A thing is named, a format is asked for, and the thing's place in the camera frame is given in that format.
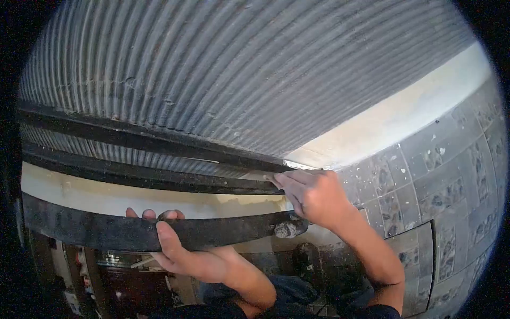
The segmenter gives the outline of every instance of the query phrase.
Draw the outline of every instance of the white wall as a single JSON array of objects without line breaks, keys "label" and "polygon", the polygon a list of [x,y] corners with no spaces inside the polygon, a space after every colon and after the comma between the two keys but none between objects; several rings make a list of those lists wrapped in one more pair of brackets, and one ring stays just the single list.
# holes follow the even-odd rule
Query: white wall
[{"label": "white wall", "polygon": [[339,168],[397,143],[480,87],[491,66],[476,42],[416,83],[294,150],[285,159]]}]

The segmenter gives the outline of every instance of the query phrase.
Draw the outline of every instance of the white paint spot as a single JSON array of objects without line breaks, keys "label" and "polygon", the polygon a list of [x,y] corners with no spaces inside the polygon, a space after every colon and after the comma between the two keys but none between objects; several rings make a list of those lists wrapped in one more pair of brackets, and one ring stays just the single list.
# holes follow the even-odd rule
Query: white paint spot
[{"label": "white paint spot", "polygon": [[310,169],[310,170],[319,169],[317,167],[312,167],[312,166],[308,166],[308,165],[301,164],[301,163],[296,163],[296,162],[289,161],[289,160],[284,160],[284,165],[286,165],[288,167],[291,167],[291,168],[295,168],[295,169]]},{"label": "white paint spot", "polygon": [[414,227],[415,222],[409,223],[409,225],[405,225],[405,230],[409,230]]}]

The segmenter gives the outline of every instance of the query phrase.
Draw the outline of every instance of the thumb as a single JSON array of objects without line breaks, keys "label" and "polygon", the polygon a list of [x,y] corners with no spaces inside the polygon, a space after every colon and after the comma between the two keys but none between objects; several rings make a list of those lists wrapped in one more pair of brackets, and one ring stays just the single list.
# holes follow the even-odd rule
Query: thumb
[{"label": "thumb", "polygon": [[182,250],[185,249],[182,247],[181,241],[179,240],[175,230],[173,230],[166,222],[158,222],[156,224],[156,229],[158,230],[158,239],[160,241],[163,254],[171,260],[176,261],[179,254],[181,254]]}]

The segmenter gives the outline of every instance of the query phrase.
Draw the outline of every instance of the finger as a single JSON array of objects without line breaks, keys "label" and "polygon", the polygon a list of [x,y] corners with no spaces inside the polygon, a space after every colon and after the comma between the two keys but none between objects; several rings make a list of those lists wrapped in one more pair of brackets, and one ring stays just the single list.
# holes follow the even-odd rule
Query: finger
[{"label": "finger", "polygon": [[128,207],[126,209],[126,217],[136,217],[136,218],[138,218],[138,215],[135,213],[135,211],[131,207]]},{"label": "finger", "polygon": [[294,195],[294,197],[296,197],[299,200],[300,203],[302,203],[304,192],[307,189],[307,187],[304,184],[302,184],[302,183],[300,183],[284,174],[278,174],[278,175],[275,175],[274,177],[280,184],[283,185],[285,195],[292,194],[292,195]]},{"label": "finger", "polygon": [[314,185],[315,181],[317,180],[317,177],[315,174],[311,174],[310,172],[311,172],[311,170],[298,169],[298,170],[286,171],[285,173],[282,173],[282,174],[292,178],[293,180],[298,181],[301,184]]},{"label": "finger", "polygon": [[151,253],[151,256],[158,262],[158,264],[171,273],[179,273],[178,265],[168,259],[163,253]]},{"label": "finger", "polygon": [[273,183],[278,189],[282,189],[283,186],[274,178],[273,174],[268,174],[263,176],[266,181]]},{"label": "finger", "polygon": [[166,222],[158,222],[156,229],[163,254],[181,267],[193,267],[189,258],[190,252],[183,248],[179,237],[170,225]]},{"label": "finger", "polygon": [[305,218],[304,211],[303,211],[303,205],[297,200],[297,198],[293,194],[287,194],[285,193],[285,196],[289,200],[289,202],[292,203],[292,206],[294,207],[294,211],[298,216],[301,216]]},{"label": "finger", "polygon": [[164,211],[163,217],[166,219],[186,219],[183,212],[178,209]]},{"label": "finger", "polygon": [[142,213],[142,218],[145,218],[145,219],[156,218],[156,212],[153,211],[152,209],[146,209]]}]

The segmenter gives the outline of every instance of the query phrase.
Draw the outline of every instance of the hand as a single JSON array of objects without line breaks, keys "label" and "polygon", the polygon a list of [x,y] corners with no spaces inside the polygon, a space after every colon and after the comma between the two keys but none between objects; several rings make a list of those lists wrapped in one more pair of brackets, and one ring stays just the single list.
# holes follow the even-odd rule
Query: hand
[{"label": "hand", "polygon": [[[179,210],[167,210],[163,214],[167,219],[185,218]],[[127,208],[126,216],[138,217],[131,208]],[[142,218],[156,218],[156,213],[146,209]],[[166,222],[158,222],[156,228],[163,252],[151,255],[171,273],[195,277],[207,283],[225,282],[232,262],[241,257],[232,246],[217,247],[208,252],[189,252],[182,247],[177,234]]]},{"label": "hand", "polygon": [[274,179],[296,214],[324,228],[331,230],[358,211],[332,170],[292,170],[276,174]]}]

